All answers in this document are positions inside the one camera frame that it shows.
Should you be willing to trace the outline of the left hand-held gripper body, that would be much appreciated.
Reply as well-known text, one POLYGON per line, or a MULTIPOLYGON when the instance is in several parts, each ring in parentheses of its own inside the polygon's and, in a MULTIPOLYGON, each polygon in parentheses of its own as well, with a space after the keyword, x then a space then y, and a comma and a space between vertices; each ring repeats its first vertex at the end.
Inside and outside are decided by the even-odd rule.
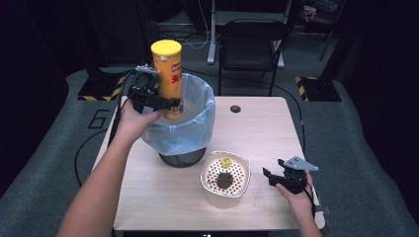
POLYGON ((145 107, 154 111, 161 109, 157 89, 159 71, 148 64, 135 67, 135 82, 128 87, 127 97, 132 101, 133 108, 140 114, 145 107))

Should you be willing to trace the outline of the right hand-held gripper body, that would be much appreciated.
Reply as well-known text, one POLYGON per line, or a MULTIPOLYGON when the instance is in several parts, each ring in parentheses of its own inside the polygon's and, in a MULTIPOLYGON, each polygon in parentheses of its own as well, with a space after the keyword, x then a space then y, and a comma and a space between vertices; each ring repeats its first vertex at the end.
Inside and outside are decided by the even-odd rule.
POLYGON ((293 194, 303 191, 307 183, 306 171, 317 172, 319 168, 302 158, 294 156, 285 161, 284 175, 286 183, 284 187, 293 194))

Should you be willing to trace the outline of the yellow chip can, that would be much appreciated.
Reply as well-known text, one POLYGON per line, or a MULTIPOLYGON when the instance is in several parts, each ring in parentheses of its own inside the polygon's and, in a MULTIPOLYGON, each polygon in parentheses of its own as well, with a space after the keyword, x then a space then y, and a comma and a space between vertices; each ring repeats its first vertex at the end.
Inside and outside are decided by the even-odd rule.
POLYGON ((151 45, 154 68, 159 72, 159 95, 166 99, 179 99, 178 106, 170 106, 163 115, 166 119, 179 119, 183 114, 182 46, 172 39, 162 39, 151 45))

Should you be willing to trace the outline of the pale blue trash bag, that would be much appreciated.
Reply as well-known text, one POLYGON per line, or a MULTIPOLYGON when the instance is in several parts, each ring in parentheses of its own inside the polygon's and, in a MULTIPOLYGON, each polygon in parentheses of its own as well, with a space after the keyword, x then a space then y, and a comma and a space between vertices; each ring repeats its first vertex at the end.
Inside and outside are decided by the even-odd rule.
POLYGON ((214 119, 212 87, 200 77, 184 73, 182 116, 176 119, 161 117, 141 138, 165 156, 190 153, 210 143, 214 119))

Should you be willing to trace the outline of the dark trash bin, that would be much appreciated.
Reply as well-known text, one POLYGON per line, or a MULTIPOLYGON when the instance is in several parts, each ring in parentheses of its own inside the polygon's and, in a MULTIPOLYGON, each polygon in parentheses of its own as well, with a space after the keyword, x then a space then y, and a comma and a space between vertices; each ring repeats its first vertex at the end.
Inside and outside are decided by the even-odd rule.
POLYGON ((188 168, 194 166, 202 160, 206 153, 206 148, 202 148, 193 152, 178 154, 178 155, 163 155, 160 154, 160 159, 170 167, 174 168, 188 168))

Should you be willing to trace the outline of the person's right hand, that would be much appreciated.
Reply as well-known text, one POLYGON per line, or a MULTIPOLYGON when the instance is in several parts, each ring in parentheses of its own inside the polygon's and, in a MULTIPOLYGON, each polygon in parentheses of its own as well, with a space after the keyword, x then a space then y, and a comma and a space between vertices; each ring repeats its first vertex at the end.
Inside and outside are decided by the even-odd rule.
POLYGON ((293 215, 299 212, 311 212, 312 214, 312 204, 313 204, 313 181, 310 173, 308 171, 305 172, 305 175, 307 177, 307 183, 304 188, 304 191, 299 194, 293 194, 289 190, 287 190, 284 186, 281 184, 277 184, 276 188, 277 190, 283 195, 284 198, 287 199, 289 202, 289 205, 291 207, 291 210, 293 212, 293 215))

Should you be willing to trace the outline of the person's left hand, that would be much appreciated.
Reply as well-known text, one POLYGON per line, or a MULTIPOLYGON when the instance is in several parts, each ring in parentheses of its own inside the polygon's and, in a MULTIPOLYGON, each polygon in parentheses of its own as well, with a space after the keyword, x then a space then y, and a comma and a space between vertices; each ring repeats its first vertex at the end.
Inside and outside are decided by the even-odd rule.
POLYGON ((142 115, 133 107, 130 99, 125 101, 121 113, 114 142, 122 144, 133 144, 146 131, 146 129, 162 116, 161 111, 155 111, 151 114, 142 115))

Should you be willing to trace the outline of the dark clump of scraps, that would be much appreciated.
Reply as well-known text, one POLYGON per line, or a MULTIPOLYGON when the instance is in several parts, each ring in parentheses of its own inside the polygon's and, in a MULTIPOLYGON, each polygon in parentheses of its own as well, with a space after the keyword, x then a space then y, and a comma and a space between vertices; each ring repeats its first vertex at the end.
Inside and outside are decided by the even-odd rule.
POLYGON ((234 178, 230 173, 219 173, 216 178, 216 185, 220 189, 228 189, 233 184, 234 178))

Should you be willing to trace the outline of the white square strainer bowl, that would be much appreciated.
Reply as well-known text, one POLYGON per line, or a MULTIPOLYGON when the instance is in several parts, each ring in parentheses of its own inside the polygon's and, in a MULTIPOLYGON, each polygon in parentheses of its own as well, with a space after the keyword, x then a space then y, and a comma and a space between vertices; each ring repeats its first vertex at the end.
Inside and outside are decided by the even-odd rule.
POLYGON ((227 209, 238 205, 246 193, 250 183, 250 164, 242 156, 227 152, 214 151, 206 159, 200 174, 200 181, 207 201, 216 208, 227 209), (229 159, 231 166, 221 167, 222 159, 229 159), (228 189, 220 189, 216 185, 219 173, 230 173, 233 184, 228 189))

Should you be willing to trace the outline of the black folding chair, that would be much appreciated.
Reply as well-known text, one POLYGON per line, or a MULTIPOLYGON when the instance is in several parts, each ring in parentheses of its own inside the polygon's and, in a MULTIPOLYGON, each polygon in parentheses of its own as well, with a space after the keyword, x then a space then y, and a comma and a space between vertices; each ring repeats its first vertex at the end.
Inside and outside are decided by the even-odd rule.
POLYGON ((271 72, 271 96, 287 35, 288 26, 278 20, 239 19, 226 23, 219 37, 217 92, 221 94, 223 70, 271 72))

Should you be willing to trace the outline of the black yellow striped base plate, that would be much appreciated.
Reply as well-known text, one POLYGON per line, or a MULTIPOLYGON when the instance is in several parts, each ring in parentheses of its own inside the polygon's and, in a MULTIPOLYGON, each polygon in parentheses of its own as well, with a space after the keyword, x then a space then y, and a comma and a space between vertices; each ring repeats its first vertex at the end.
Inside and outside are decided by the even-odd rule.
POLYGON ((100 71, 96 76, 89 76, 78 93, 83 101, 112 101, 122 90, 126 79, 124 73, 100 71))
POLYGON ((306 102, 341 102, 332 82, 323 82, 316 77, 294 78, 301 99, 306 102))

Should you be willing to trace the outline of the white metal desk frame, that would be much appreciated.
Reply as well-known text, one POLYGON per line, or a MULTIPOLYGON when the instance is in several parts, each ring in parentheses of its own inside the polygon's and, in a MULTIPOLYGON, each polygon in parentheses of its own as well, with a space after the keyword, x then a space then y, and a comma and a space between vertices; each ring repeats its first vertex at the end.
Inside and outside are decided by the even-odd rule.
POLYGON ((213 65, 215 63, 216 50, 216 27, 223 27, 227 22, 240 19, 252 20, 276 20, 287 24, 290 21, 290 16, 293 11, 294 0, 279 0, 281 5, 278 7, 275 4, 270 4, 263 9, 258 4, 267 2, 268 0, 251 0, 247 7, 249 10, 218 10, 216 2, 218 0, 210 0, 210 30, 209 30, 209 53, 207 64, 213 65))

